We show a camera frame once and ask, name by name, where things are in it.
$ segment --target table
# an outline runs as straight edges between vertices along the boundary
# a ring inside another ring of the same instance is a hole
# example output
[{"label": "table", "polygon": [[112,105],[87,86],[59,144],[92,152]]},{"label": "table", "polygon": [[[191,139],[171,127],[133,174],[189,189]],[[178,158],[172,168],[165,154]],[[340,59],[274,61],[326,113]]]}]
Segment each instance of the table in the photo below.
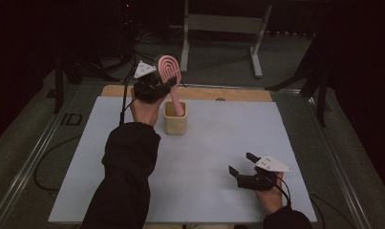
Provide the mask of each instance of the table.
[{"label": "table", "polygon": [[244,32],[257,34],[255,46],[250,48],[250,56],[255,76],[261,78],[263,76],[263,72],[258,58],[258,50],[264,37],[271,9],[272,5],[267,5],[266,12],[262,18],[203,15],[189,13],[189,0],[185,0],[185,10],[183,16],[183,45],[180,64],[181,72],[187,72],[189,30]]},{"label": "table", "polygon": [[[205,88],[179,88],[178,92],[188,104],[188,131],[182,136],[168,136],[163,133],[159,117],[155,129],[162,140],[156,170],[149,178],[152,197],[147,223],[260,222],[267,213],[252,191],[237,188],[235,178],[228,173],[228,165],[242,174],[254,173],[253,164],[245,159],[246,152],[257,156],[268,152],[287,163],[294,171],[286,175],[293,208],[316,221],[281,117],[268,92]],[[107,135],[118,125],[123,88],[107,86],[101,95],[75,151],[50,222],[80,223],[103,179],[100,160]]]}]

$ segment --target small yellow container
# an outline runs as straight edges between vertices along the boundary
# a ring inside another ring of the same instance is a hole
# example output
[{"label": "small yellow container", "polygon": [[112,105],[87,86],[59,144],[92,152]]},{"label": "small yellow container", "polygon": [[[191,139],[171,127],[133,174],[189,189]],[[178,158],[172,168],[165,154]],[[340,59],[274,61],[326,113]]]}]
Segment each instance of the small yellow container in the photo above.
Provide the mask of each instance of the small yellow container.
[{"label": "small yellow container", "polygon": [[164,129],[168,135],[183,135],[187,130],[188,110],[186,103],[181,102],[184,110],[183,116],[177,116],[173,102],[165,102],[164,104]]}]

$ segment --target pink object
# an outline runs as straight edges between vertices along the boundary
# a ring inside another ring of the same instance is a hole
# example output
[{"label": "pink object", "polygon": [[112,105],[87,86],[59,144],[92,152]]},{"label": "pink object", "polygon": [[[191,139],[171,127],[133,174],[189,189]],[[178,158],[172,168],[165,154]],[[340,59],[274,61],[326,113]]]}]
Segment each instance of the pink object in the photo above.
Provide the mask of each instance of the pink object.
[{"label": "pink object", "polygon": [[181,71],[177,60],[170,55],[163,55],[159,60],[158,69],[163,83],[172,77],[177,77],[177,84],[171,87],[170,94],[177,116],[183,116],[184,110],[177,94],[177,87],[181,82]]}]

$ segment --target black jacket sleeve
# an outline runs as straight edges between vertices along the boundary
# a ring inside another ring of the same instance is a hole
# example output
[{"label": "black jacket sleeve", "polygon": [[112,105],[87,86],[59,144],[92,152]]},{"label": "black jacket sleeve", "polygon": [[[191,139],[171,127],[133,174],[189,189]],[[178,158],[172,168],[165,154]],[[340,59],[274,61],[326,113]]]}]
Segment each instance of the black jacket sleeve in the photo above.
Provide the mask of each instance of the black jacket sleeve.
[{"label": "black jacket sleeve", "polygon": [[114,129],[102,163],[105,178],[96,189],[81,228],[141,228],[147,217],[160,136],[147,124],[131,122]]},{"label": "black jacket sleeve", "polygon": [[311,229],[309,219],[285,206],[264,219],[264,229]]}]

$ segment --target white table surface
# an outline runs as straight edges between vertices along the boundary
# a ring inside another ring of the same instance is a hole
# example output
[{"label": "white table surface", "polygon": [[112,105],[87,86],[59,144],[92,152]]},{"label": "white table surface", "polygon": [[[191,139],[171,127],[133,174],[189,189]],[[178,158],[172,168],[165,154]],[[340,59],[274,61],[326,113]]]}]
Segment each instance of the white table surface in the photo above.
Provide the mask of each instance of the white table surface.
[{"label": "white table surface", "polygon": [[[228,165],[253,175],[246,152],[271,155],[293,169],[285,173],[293,209],[316,221],[310,198],[278,108],[273,102],[182,99],[188,106],[185,135],[163,132],[162,105],[155,127],[161,136],[151,188],[148,223],[254,223],[267,214],[253,191],[237,187]],[[96,100],[50,214],[50,222],[80,223],[103,180],[101,164],[122,98]],[[130,110],[125,121],[133,120]]]}]

